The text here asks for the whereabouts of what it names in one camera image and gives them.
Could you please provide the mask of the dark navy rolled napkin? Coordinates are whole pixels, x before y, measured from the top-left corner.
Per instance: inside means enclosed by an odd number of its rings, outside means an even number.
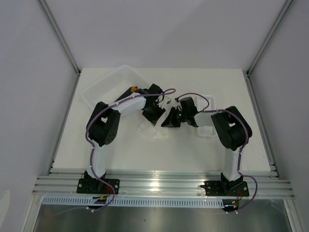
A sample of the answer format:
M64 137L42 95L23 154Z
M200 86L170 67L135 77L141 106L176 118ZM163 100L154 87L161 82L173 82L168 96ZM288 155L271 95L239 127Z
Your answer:
M136 96L137 89L138 88L136 86L129 87L120 97L116 99L115 102L120 104L129 101Z

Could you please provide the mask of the aluminium frame post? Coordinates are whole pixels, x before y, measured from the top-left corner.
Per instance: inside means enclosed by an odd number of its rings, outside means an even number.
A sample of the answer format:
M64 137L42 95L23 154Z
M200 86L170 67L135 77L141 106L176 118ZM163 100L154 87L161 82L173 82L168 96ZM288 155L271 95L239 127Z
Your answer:
M56 21L56 18L54 17L48 3L46 0L36 0L38 6L40 7L47 23L49 24L55 38L57 39L65 57L67 58L69 64L71 65L72 69L77 75L80 75L81 70L71 52L71 49L69 48L69 45Z
M255 68L265 55L267 49L271 45L272 41L274 40L276 34L278 33L279 29L283 25L286 17L288 16L289 12L291 11L293 5L296 3L296 0L286 0L280 9L275 21L273 22L272 26L270 27L265 39L263 40L263 43L261 44L257 54L255 55L252 63L250 64L248 70L246 71L247 76L250 78L250 76L253 74Z

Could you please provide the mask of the right side aluminium rail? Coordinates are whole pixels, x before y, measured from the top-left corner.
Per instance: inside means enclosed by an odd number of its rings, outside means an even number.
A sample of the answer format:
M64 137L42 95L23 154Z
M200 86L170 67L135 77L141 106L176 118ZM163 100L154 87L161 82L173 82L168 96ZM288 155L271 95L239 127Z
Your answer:
M250 77L249 77L249 75L247 74L246 71L242 71L242 72L243 72L244 80L245 80L247 90L248 90L248 93L249 93L249 96L250 96L250 99L251 99L251 102L252 102L254 114L255 114L257 124L258 124L259 130L260 130L261 138L262 138L262 141L263 141L264 149L266 151L266 155L267 155L269 165L271 167L271 170L276 173L275 178L281 180L280 171L277 167L276 160L275 160L275 152L273 150L269 135L268 135L267 130L266 130L266 125L265 125L265 122L263 120L263 117L262 117L262 114L261 114L261 109L260 109L256 94L255 94L254 89L253 89L252 81L251 81L251 79L250 79Z

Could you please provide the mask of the aluminium mounting rail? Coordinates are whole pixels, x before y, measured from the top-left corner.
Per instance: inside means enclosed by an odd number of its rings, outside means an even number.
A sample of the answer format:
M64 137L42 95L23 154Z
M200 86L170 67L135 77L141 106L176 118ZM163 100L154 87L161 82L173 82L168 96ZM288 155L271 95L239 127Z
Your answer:
M40 175L32 190L34 195L76 195L81 169L53 169L48 175ZM257 199L294 199L295 194L289 180L280 179L276 172L254 172L248 183L249 193L257 193ZM119 196L154 198L198 198L204 197L200 187L205 181L220 179L220 172L177 171L129 171L107 170L106 178L119 179Z

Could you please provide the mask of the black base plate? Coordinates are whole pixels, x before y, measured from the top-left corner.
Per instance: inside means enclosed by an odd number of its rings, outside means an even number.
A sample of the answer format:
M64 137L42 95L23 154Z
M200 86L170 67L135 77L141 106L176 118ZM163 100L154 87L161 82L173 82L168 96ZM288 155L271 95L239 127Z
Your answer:
M249 197L250 195L247 182L245 181L236 185L232 184L231 186L223 181L205 181L200 187L205 190L206 196Z
M117 195L119 192L120 187L120 180L119 179L105 179L109 185L111 185L114 190L115 194ZM103 184L98 180L86 180L85 178L79 179L77 185L77 193L79 194L105 194L105 195L113 195L112 188Z

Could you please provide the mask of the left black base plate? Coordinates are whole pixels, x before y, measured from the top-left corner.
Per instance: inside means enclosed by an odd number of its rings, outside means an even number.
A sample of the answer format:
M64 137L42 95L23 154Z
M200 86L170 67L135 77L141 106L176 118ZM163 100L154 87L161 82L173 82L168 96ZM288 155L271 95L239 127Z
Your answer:
M119 179L105 179L109 185L111 185L114 190L115 194L117 195L119 192L120 187L120 180ZM79 194L105 194L105 195L113 195L112 188L103 184L98 180L86 180L85 178L79 179L77 185L77 193Z

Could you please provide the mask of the large white plastic basket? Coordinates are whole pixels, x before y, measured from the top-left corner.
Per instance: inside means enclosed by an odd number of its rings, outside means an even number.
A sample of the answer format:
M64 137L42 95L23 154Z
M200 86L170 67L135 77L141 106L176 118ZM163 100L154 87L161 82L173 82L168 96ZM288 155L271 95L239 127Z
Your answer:
M132 87L144 89L149 86L150 84L136 69L122 65L86 88L82 92L81 98L89 108L93 109L98 102L112 103L116 101Z

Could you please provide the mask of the left aluminium frame post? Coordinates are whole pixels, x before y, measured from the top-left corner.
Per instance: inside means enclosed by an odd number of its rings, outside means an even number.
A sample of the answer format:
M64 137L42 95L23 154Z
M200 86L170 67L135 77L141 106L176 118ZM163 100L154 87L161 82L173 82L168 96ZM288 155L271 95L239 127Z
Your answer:
M72 69L77 75L80 75L81 70L71 52L71 49L69 48L69 45L56 21L56 18L54 17L48 3L46 0L36 0L38 6L40 7L47 23L49 24L55 38L57 39L65 57L67 58L69 64L71 65Z

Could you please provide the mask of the white paper napkin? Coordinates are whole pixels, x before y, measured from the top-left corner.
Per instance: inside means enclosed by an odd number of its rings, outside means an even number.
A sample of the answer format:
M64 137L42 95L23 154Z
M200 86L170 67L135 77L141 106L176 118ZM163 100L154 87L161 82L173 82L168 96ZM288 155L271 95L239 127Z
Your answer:
M168 137L168 130L148 121L142 122L137 130L148 139L163 139Z

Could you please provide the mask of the small white utensil tray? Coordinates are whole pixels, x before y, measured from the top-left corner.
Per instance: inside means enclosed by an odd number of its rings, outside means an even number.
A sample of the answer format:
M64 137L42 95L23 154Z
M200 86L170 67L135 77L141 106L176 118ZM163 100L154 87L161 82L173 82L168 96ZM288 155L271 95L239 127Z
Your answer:
M197 96L197 110L201 111L203 110L207 105L208 108L207 111L215 110L216 109L216 102L215 98L211 95L203 95L203 97ZM202 113L202 122L206 123L203 126L199 126L197 128L197 134L200 137L205 138L213 138L217 135L217 132L215 130L214 124L211 120L211 114L210 113Z

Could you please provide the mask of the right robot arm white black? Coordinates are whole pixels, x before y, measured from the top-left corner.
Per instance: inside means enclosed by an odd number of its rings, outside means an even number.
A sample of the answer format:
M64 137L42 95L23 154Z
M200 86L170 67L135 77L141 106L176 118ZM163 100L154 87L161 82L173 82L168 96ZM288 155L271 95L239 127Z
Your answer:
M180 100L180 107L172 107L161 124L163 128L179 128L182 123L189 126L214 127L225 148L225 164L221 172L221 191L231 195L243 182L240 174L241 153L252 136L252 129L235 106L216 110L198 110L193 99Z

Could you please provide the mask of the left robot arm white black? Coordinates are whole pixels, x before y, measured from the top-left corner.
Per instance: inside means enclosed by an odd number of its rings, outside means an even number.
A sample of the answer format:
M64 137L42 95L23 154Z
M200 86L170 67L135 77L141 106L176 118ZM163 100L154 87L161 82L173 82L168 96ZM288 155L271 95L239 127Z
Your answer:
M117 136L120 119L137 110L153 125L165 112L159 106L159 98L165 98L167 91L152 84L149 88L128 88L115 102L96 104L86 126L85 138L92 145L89 167L84 172L83 186L87 191L100 193L105 187L105 158L108 145Z

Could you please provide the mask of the right aluminium frame post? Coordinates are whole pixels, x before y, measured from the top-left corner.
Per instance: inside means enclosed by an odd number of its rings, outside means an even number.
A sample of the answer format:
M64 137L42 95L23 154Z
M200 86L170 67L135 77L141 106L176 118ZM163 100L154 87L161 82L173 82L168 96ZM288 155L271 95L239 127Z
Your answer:
M296 3L296 0L286 0L280 9L275 21L273 22L272 26L270 27L265 39L263 40L263 43L261 44L257 54L255 55L252 63L250 64L248 70L246 71L247 76L250 78L250 76L253 74L255 68L265 55L267 49L271 45L272 41L274 40L276 34L278 33L279 29L283 25L286 17L288 16L289 12L291 11L293 5Z

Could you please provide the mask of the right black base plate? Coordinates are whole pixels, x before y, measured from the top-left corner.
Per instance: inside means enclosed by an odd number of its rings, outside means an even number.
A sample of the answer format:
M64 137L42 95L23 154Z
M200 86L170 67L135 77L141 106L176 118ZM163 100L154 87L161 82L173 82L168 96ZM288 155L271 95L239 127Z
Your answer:
M245 181L236 185L232 184L231 186L223 181L205 181L200 187L205 190L206 196L249 197L250 195L247 182Z

